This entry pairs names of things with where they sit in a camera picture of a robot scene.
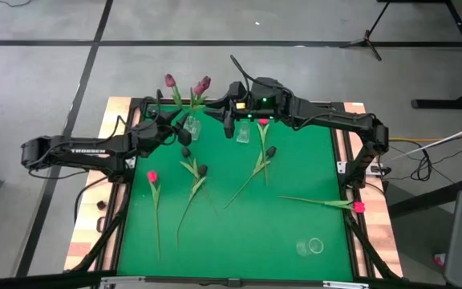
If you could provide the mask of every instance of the green mat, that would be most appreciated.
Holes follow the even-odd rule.
[[[261,171],[223,210],[253,171],[261,151],[259,132],[256,122],[249,123],[250,142],[242,144],[236,137],[226,139],[222,124],[203,112],[196,118],[201,134],[189,148],[198,164],[209,167],[205,189],[218,215],[199,191],[176,244],[193,176],[180,164],[184,158],[178,142],[160,146],[137,161],[118,275],[351,281],[342,212],[278,197],[339,199],[330,130],[312,126],[294,132],[270,121],[266,147],[274,145],[278,151],[268,166],[269,185]],[[151,169],[161,184],[161,260],[146,177]],[[316,238],[324,245],[320,254],[308,246],[320,245]],[[313,249],[318,253],[321,248]]]

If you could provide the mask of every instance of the concrete floor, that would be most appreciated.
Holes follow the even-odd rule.
[[[91,40],[104,3],[34,0],[14,9],[0,4],[0,39]],[[455,4],[462,17],[462,1]],[[111,9],[103,39],[347,41],[360,37],[382,7],[375,0],[119,0]],[[461,36],[443,4],[392,4],[372,39],[460,41]],[[19,164],[19,145],[36,136],[61,133],[88,51],[89,47],[0,47],[0,178],[6,179],[0,189],[0,277],[13,272],[43,184]],[[168,72],[182,88],[210,75],[209,95],[220,97],[230,82],[241,79],[229,54],[251,75],[279,79],[309,100],[365,103],[392,136],[440,137],[462,129],[462,111],[417,111],[410,106],[415,98],[453,99],[462,94],[462,49],[385,48],[379,53],[382,62],[358,48],[101,47],[73,135],[96,136],[109,96],[152,95],[163,87]],[[429,153],[437,160],[460,149],[462,140]],[[391,151],[386,159],[396,154]],[[393,177],[402,177],[415,163],[404,159],[390,166]],[[437,168],[453,181],[462,180],[462,154]],[[63,269],[74,199],[84,182],[85,177],[77,176],[57,184],[31,274]],[[412,195],[448,185],[437,174],[425,183],[393,183]],[[451,206],[444,208],[452,211]],[[394,222],[397,237],[398,228],[412,222]],[[399,248],[411,244],[405,238],[397,242]],[[427,260],[435,248],[422,244],[421,249],[420,257]],[[400,249],[400,257],[409,279],[443,282],[439,270],[415,257],[414,251]]]

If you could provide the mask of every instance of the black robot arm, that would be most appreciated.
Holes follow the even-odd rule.
[[[161,92],[157,93],[157,98],[161,98]],[[29,170],[45,169],[52,165],[94,169],[104,173],[110,182],[129,182],[132,179],[132,170],[127,161],[134,156],[148,157],[174,134],[184,146],[190,145],[192,141],[190,133],[183,129],[188,114],[172,125],[181,110],[165,112],[148,109],[148,104],[154,101],[150,97],[144,98],[145,110],[149,112],[150,120],[128,128],[123,135],[115,136],[118,119],[114,132],[106,139],[41,136],[29,140],[21,146],[21,164]]]
[[[375,115],[337,112],[319,107],[294,96],[291,90],[271,78],[256,78],[250,92],[241,82],[231,83],[222,98],[206,106],[213,109],[205,113],[224,124],[228,138],[233,137],[235,121],[261,118],[280,120],[295,131],[307,125],[319,125],[356,132],[363,147],[353,161],[347,162],[342,179],[344,185],[363,188],[367,167],[388,150],[388,128]]]

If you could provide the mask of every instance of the wooden table edge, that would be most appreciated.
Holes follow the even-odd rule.
[[[99,130],[100,138],[107,137],[113,131],[117,116],[128,118],[129,106],[131,97],[112,96],[108,98],[107,107],[104,112],[101,129]],[[364,113],[365,108],[361,103],[344,103],[347,112]],[[138,117],[134,117],[134,123],[138,121]],[[124,132],[124,125],[120,124],[116,134]],[[353,154],[356,155],[361,149],[362,143],[358,135],[350,133],[351,148]],[[342,159],[345,158],[345,142],[342,133],[337,133],[338,148]],[[87,177],[87,184],[101,178],[102,173],[91,171]],[[381,181],[376,177],[367,177],[367,182],[378,186],[382,189]],[[73,230],[71,243],[67,252],[67,258],[64,265],[65,269],[71,269],[78,265],[79,261],[88,251],[94,246],[95,242],[101,235],[96,230],[97,219],[106,216],[105,210],[97,210],[96,203],[105,201],[108,203],[110,198],[111,184],[107,181],[102,181],[98,185],[88,189],[82,199],[79,207],[78,220]],[[124,193],[124,186],[119,188],[119,196],[117,205]],[[402,276],[402,267],[400,266],[399,254],[397,252],[393,229],[391,228],[391,220],[387,210],[386,199],[377,189],[367,186],[360,190],[362,201],[365,203],[365,223],[367,225],[368,238],[374,248],[378,251],[381,258],[387,263],[397,275]],[[113,246],[115,244],[115,234],[108,241],[105,260],[103,261],[103,269],[110,268],[110,261],[113,254]],[[355,238],[355,250],[358,259],[359,274],[366,276],[366,263],[363,257],[363,249]],[[376,277],[380,278],[379,272],[375,271]]]

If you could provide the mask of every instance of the red tulip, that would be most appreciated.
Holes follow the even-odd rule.
[[[176,81],[174,80],[174,77],[172,75],[165,75],[165,85],[167,85],[168,88],[173,88],[176,86]]]
[[[151,183],[156,183],[158,181],[158,174],[155,171],[148,171],[148,180]]]
[[[212,82],[212,79],[210,79],[208,76],[205,76],[198,84],[197,86],[193,89],[193,93],[196,94],[196,96],[201,96],[206,89],[209,88],[209,84]]]
[[[355,201],[354,204],[352,204],[354,207],[354,212],[361,214],[365,212],[365,204],[363,204],[360,201]]]

